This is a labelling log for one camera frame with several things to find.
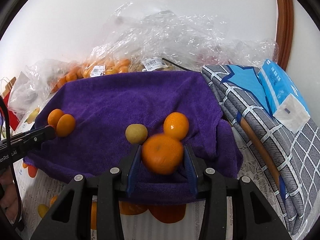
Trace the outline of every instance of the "blue package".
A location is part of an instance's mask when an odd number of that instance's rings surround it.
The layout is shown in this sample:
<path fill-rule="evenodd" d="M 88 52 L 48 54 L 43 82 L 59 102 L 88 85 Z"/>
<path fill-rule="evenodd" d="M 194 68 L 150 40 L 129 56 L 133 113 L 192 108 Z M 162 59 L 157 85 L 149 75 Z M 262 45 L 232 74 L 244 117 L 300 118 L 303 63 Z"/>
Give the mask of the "blue package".
<path fill-rule="evenodd" d="M 287 73 L 267 59 L 258 74 L 273 116 L 297 133 L 309 121 L 309 109 Z"/>

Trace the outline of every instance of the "plastic bag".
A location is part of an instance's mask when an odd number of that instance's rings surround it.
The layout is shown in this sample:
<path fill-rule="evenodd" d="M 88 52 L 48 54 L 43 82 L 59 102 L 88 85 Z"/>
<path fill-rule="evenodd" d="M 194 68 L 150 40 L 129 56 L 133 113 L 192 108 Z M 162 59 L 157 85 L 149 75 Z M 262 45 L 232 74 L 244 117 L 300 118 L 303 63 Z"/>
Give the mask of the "plastic bag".
<path fill-rule="evenodd" d="M 85 78 L 119 72 L 179 70 L 162 62 L 162 58 L 194 71 L 201 71 L 205 64 L 261 67 L 267 57 L 276 59 L 276 43 L 272 40 L 225 42 L 226 23 L 218 17 L 178 17 L 168 10 L 142 19 L 123 16 L 132 6 L 130 3 L 118 8 L 104 25 L 102 45 L 96 46 L 83 64 Z"/>
<path fill-rule="evenodd" d="M 66 82 L 82 78 L 81 65 L 75 61 L 45 59 L 26 66 L 24 72 L 26 74 L 21 72 L 13 85 L 8 102 L 8 109 L 20 116 L 20 120 Z"/>

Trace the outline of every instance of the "white sticker label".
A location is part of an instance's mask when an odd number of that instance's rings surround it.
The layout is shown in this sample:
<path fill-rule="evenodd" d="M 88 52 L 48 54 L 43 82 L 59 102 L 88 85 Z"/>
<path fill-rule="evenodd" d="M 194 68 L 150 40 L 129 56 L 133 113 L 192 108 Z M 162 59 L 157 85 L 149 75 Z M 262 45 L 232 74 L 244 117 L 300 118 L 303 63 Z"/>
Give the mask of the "white sticker label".
<path fill-rule="evenodd" d="M 142 64 L 144 65 L 147 71 L 154 71 L 158 68 L 167 68 L 167 65 L 159 57 L 152 57 L 146 60 L 142 60 Z"/>
<path fill-rule="evenodd" d="M 94 66 L 90 73 L 90 77 L 103 76 L 105 66 Z"/>

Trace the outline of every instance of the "human hand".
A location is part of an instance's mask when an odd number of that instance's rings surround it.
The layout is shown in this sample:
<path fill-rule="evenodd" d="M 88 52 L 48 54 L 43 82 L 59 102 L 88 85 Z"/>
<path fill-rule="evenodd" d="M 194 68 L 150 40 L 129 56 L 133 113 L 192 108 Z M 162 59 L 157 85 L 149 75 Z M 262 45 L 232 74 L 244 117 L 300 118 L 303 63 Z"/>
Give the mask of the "human hand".
<path fill-rule="evenodd" d="M 4 186 L 4 197 L 0 200 L 0 206 L 7 208 L 5 215 L 8 220 L 15 221 L 18 215 L 18 196 L 10 167 L 0 176 L 0 184 Z"/>

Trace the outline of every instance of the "purple towel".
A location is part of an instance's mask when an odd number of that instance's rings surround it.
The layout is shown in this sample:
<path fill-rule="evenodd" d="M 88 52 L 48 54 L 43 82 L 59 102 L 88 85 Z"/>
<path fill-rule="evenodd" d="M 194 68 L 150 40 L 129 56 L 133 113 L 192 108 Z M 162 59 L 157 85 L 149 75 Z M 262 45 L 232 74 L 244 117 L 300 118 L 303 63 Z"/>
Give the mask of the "purple towel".
<path fill-rule="evenodd" d="M 63 182 L 117 166 L 130 152 L 125 138 L 128 125 L 145 125 L 149 136 L 161 133 L 164 119 L 172 112 L 186 115 L 189 132 L 183 143 L 189 143 L 208 166 L 235 178 L 242 164 L 231 127 L 221 119 L 218 102 L 198 72 L 123 73 L 67 83 L 39 114 L 36 127 L 47 125 L 49 113 L 56 108 L 75 117 L 75 130 L 66 138 L 43 143 L 25 163 Z M 163 176 L 149 172 L 142 163 L 131 199 L 149 204 L 195 200 L 182 165 Z"/>

